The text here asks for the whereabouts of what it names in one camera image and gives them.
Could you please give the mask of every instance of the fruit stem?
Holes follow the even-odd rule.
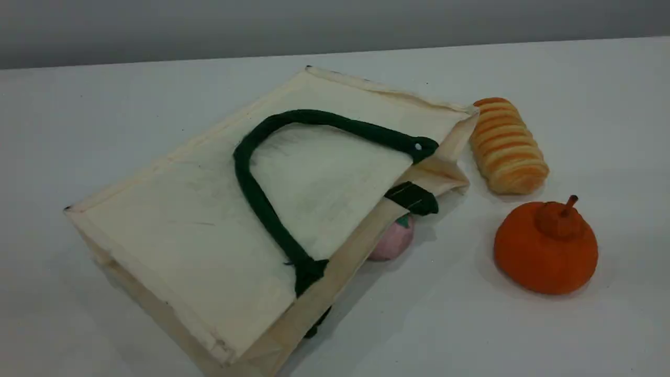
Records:
[[[565,208],[563,209],[563,211],[561,211],[561,216],[562,217],[568,216],[570,214],[570,209],[572,208],[572,206],[575,205],[575,203],[577,203],[578,200],[579,198],[577,198],[577,195],[570,195],[570,199],[567,200]]]

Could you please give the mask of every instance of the bag handle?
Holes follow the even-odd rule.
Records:
[[[272,133],[290,123],[307,125],[329,125],[342,131],[353,133],[370,142],[404,152],[412,157],[413,164],[431,156],[438,148],[435,140],[412,137],[402,132],[383,128],[371,123],[345,118],[320,110],[292,110],[272,115],[251,130],[235,148],[235,175],[249,206],[263,227],[277,242],[295,268],[295,295],[299,297],[313,283],[321,279],[328,260],[314,260],[291,236],[279,220],[270,200],[251,174],[250,161],[254,150]]]

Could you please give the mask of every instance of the pink ball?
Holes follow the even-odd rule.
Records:
[[[402,216],[386,230],[368,260],[392,260],[398,258],[414,238],[414,218]]]

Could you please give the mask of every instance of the canvas bag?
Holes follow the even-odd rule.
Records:
[[[324,276],[299,298],[295,271],[251,210],[233,152],[272,115],[313,109],[439,147],[407,154],[327,125],[264,140],[251,173]],[[456,166],[478,111],[307,67],[134,177],[66,209],[97,262],[211,376],[271,376],[407,209],[404,182],[434,195],[465,187]]]

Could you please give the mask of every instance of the striped bread roll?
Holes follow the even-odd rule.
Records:
[[[474,103],[480,115],[470,145],[488,187],[498,194],[529,194],[549,174],[544,156],[519,110],[503,98]]]

